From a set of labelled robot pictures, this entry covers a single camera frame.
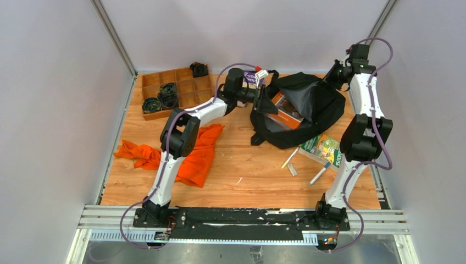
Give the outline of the purple Treehouse book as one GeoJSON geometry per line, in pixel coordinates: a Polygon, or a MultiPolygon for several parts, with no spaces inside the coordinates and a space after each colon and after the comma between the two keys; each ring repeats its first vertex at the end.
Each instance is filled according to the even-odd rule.
{"type": "Polygon", "coordinates": [[[243,72],[243,88],[256,89],[258,86],[263,85],[265,82],[264,79],[260,79],[259,82],[256,80],[256,72],[254,71],[244,71],[243,72]]]}

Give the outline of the orange Good Morning book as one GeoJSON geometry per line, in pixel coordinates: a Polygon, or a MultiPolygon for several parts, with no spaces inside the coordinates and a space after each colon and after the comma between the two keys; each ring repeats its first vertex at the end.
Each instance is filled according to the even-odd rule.
{"type": "Polygon", "coordinates": [[[272,99],[278,114],[267,114],[267,117],[286,130],[297,129],[304,118],[296,111],[282,92],[278,92],[272,99]]]}

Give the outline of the black backpack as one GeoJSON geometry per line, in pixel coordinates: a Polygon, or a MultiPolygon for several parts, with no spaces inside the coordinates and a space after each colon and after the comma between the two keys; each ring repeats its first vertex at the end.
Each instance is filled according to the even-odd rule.
{"type": "Polygon", "coordinates": [[[343,116],[345,96],[318,76],[299,72],[280,77],[276,70],[269,73],[272,77],[265,88],[266,95],[272,98],[283,92],[303,120],[297,128],[285,129],[264,113],[253,110],[250,114],[255,132],[251,137],[252,146],[268,142],[279,149],[289,149],[325,132],[343,116]]]}

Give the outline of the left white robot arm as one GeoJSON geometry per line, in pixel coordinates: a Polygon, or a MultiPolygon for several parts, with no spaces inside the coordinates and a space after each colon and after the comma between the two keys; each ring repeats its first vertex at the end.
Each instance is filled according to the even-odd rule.
{"type": "Polygon", "coordinates": [[[256,69],[253,80],[256,88],[244,87],[244,71],[235,63],[228,71],[225,82],[214,96],[198,106],[176,108],[169,116],[160,135],[161,160],[155,181],[142,202],[147,220],[155,227],[164,226],[169,219],[169,205],[175,178],[185,158],[193,151],[199,129],[205,123],[231,113],[238,101],[250,103],[255,110],[277,114],[278,109],[265,91],[265,78],[269,70],[256,69]]]}

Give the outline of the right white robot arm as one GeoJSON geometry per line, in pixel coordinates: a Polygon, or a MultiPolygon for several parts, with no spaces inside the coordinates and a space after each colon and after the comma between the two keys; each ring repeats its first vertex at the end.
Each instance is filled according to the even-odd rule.
{"type": "Polygon", "coordinates": [[[323,230],[342,226],[349,208],[349,196],[366,167],[382,153],[393,122],[384,117],[376,93],[376,67],[369,64],[369,46],[353,44],[347,57],[335,61],[324,77],[332,88],[348,85],[354,117],[341,141],[339,170],[329,188],[316,205],[315,225],[323,230]]]}

